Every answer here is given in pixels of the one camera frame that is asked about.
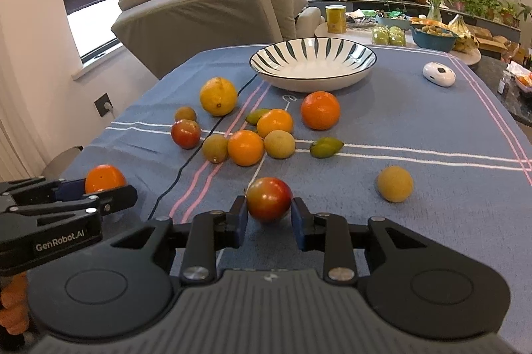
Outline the person's left hand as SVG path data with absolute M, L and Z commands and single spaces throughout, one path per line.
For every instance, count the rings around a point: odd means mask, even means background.
M 23 334 L 29 328 L 27 288 L 25 272 L 1 283 L 1 326 L 9 334 Z

